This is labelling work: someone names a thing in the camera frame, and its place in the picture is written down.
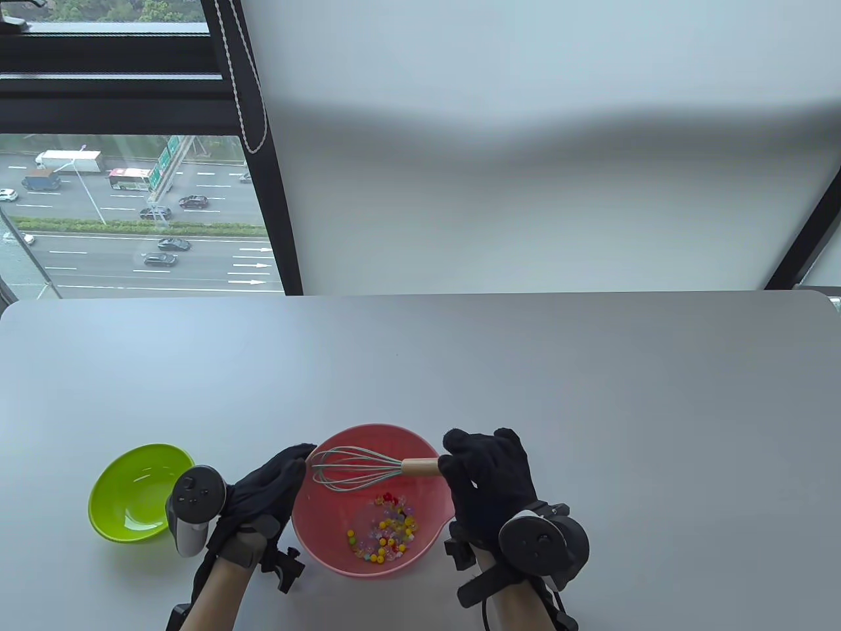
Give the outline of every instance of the tree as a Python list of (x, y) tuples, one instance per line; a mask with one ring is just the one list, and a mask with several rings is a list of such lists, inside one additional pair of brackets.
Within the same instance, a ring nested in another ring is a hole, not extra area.
[(203, 22), (196, 0), (49, 0), (44, 8), (7, 4), (3, 11), (29, 22)]

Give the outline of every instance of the street lamp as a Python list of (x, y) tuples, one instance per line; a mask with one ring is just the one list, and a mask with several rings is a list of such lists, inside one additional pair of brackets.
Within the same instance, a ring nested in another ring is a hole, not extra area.
[[(87, 145), (82, 145), (82, 148), (79, 151), (85, 151), (86, 147), (87, 147)], [(76, 166), (76, 158), (73, 158), (67, 164), (61, 165), (61, 167), (57, 168), (56, 171), (60, 171), (61, 169), (66, 167), (68, 164), (73, 167), (73, 171), (75, 171), (76, 175), (79, 177), (79, 182), (82, 183), (82, 187), (85, 189), (85, 193), (87, 193), (87, 197), (91, 200), (91, 204), (93, 204), (93, 209), (97, 211), (97, 215), (99, 215), (99, 220), (102, 221), (104, 225), (108, 225), (108, 223), (105, 221), (105, 218), (103, 217), (102, 212), (100, 212), (100, 210), (99, 210), (99, 206), (97, 206), (96, 201), (93, 199), (93, 195), (91, 195), (91, 192), (87, 189), (87, 184), (85, 184), (85, 180), (82, 177), (82, 174), (79, 173), (79, 169)]]

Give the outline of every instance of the green bowl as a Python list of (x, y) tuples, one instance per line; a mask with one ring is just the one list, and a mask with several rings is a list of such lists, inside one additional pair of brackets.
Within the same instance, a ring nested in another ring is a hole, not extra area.
[(167, 529), (167, 498), (195, 463), (172, 445), (144, 445), (111, 463), (87, 503), (91, 526), (108, 541), (128, 544)]

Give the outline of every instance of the pink bowl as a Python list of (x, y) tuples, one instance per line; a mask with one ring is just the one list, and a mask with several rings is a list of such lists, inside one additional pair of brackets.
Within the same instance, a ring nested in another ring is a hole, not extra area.
[[(364, 447), (397, 459), (438, 456), (423, 438), (393, 425), (351, 427), (319, 445), (313, 453), (341, 445)], [(355, 556), (347, 542), (347, 531), (361, 535), (359, 531), (377, 510), (372, 506), (374, 500), (385, 493), (405, 496), (406, 506), (414, 509), (419, 529), (403, 557), (379, 565)], [(304, 549), (325, 567), (353, 578), (376, 578), (417, 561), (438, 540), (454, 514), (450, 489), (442, 477), (400, 476), (365, 490), (339, 493), (313, 481), (309, 470), (295, 501), (292, 524)]]

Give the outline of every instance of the hedge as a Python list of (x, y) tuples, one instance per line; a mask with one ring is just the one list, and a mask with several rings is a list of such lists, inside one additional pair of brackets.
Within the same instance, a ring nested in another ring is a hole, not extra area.
[(266, 228), (251, 224), (191, 224), (173, 221), (167, 228), (154, 221), (101, 221), (79, 219), (50, 219), (40, 217), (12, 217), (22, 232), (92, 232), (109, 235), (162, 236), (265, 236)]

